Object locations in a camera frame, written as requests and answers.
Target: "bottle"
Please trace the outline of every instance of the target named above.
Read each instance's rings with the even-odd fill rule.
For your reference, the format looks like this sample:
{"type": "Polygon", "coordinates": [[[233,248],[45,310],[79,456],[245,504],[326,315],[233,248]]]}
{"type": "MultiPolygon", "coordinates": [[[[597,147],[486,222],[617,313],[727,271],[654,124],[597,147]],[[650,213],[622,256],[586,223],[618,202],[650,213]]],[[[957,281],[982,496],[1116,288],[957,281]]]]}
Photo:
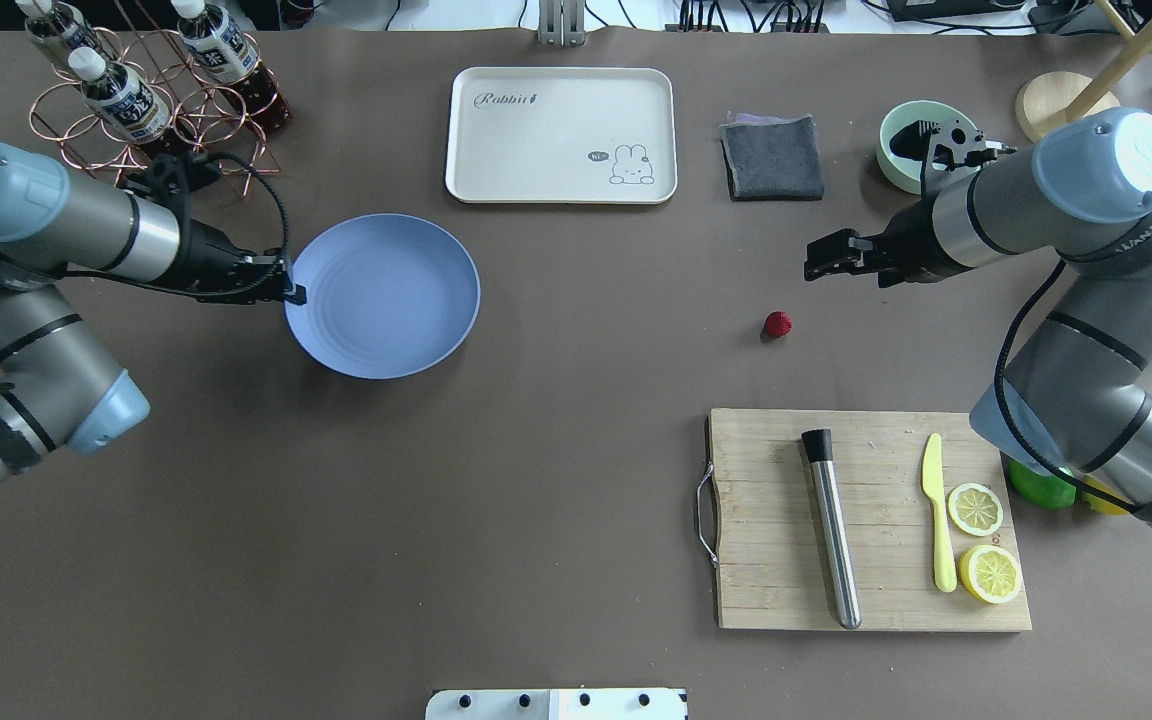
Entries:
{"type": "Polygon", "coordinates": [[[70,53],[69,68],[83,81],[88,106],[150,159],[164,152],[179,156],[191,149],[191,143],[180,137],[162,96],[132,68],[106,60],[91,47],[70,53]]]}
{"type": "Polygon", "coordinates": [[[221,92],[234,111],[241,113],[245,105],[247,113],[265,132],[287,124],[291,108],[228,10],[205,0],[172,0],[172,5],[180,15],[177,29],[189,54],[218,85],[242,96],[243,103],[238,104],[232,94],[221,92]]]}
{"type": "Polygon", "coordinates": [[[69,54],[79,47],[91,47],[96,53],[113,60],[99,35],[88,24],[78,8],[52,0],[17,0],[20,12],[26,15],[24,29],[29,40],[61,73],[69,71],[69,54]]]}

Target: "white bottle cap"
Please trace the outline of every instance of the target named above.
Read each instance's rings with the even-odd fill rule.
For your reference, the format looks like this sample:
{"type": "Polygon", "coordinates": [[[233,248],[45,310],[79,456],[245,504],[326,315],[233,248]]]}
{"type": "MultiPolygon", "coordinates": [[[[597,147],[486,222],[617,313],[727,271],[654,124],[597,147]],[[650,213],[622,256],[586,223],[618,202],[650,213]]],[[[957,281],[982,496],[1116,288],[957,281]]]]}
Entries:
{"type": "Polygon", "coordinates": [[[79,47],[69,54],[69,68],[79,78],[91,82],[105,74],[105,58],[91,47],[79,47]]]}
{"type": "Polygon", "coordinates": [[[51,0],[17,0],[17,8],[29,18],[40,18],[51,13],[51,0]]]}
{"type": "Polygon", "coordinates": [[[207,9],[205,0],[172,0],[172,6],[177,9],[180,17],[187,20],[197,18],[207,9]]]}

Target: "black muddler tip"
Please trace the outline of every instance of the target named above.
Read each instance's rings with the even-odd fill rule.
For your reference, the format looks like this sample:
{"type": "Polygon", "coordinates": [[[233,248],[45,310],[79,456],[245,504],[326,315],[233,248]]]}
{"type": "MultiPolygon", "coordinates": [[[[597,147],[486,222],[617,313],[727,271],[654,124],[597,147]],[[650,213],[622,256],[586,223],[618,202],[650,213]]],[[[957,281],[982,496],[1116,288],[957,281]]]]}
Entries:
{"type": "Polygon", "coordinates": [[[803,433],[803,446],[808,450],[808,462],[833,460],[833,445],[828,429],[809,430],[803,433]]]}

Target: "lemon half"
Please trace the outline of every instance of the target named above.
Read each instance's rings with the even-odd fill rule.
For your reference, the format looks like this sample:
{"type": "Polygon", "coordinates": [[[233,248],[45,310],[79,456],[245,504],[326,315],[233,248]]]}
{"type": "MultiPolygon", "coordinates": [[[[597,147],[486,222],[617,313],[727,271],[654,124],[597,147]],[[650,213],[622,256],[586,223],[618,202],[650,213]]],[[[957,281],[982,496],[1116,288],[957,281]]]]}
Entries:
{"type": "Polygon", "coordinates": [[[950,520],[969,536],[988,537],[1002,526],[1002,501],[992,488],[979,483],[963,483],[950,493],[946,502],[950,520]]]}
{"type": "Polygon", "coordinates": [[[958,558],[958,577],[978,600],[1008,602],[1020,594],[1020,561],[1005,548],[978,544],[958,558]]]}

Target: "cutting board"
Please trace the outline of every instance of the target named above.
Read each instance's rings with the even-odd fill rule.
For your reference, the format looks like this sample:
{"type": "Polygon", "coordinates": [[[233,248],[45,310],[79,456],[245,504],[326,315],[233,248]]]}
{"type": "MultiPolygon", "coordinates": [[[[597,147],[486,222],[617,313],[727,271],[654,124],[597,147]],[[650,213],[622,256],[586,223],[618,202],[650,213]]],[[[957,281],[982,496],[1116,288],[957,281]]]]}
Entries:
{"type": "MultiPolygon", "coordinates": [[[[708,415],[722,628],[841,630],[833,615],[819,509],[801,434],[831,429],[847,543],[861,597],[861,630],[1018,632],[1030,629],[1024,589],[1005,605],[932,581],[932,506],[923,495],[923,447],[943,439],[946,495],[961,483],[992,488],[1005,506],[992,537],[950,523],[955,561],[992,543],[1020,559],[1002,462],[964,414],[733,410],[708,415]]],[[[1021,577],[1024,562],[1021,561],[1021,577]]]]}

